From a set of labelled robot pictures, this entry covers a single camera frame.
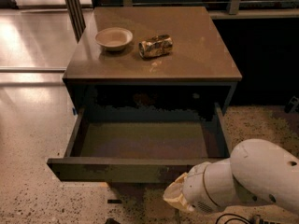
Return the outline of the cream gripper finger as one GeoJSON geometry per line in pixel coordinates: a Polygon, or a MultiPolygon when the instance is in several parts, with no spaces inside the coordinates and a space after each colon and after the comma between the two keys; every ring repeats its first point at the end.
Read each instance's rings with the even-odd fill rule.
{"type": "Polygon", "coordinates": [[[174,182],[172,182],[165,189],[163,199],[177,210],[190,213],[194,211],[194,208],[187,202],[182,191],[186,176],[187,174],[183,173],[174,182]]]}

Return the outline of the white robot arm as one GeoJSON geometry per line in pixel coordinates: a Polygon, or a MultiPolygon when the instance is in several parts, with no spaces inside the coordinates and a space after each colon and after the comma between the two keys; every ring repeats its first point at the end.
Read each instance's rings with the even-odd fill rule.
{"type": "Polygon", "coordinates": [[[164,200],[187,213],[275,204],[298,215],[299,159],[269,141],[248,139],[228,159],[193,166],[166,188],[164,200]]]}

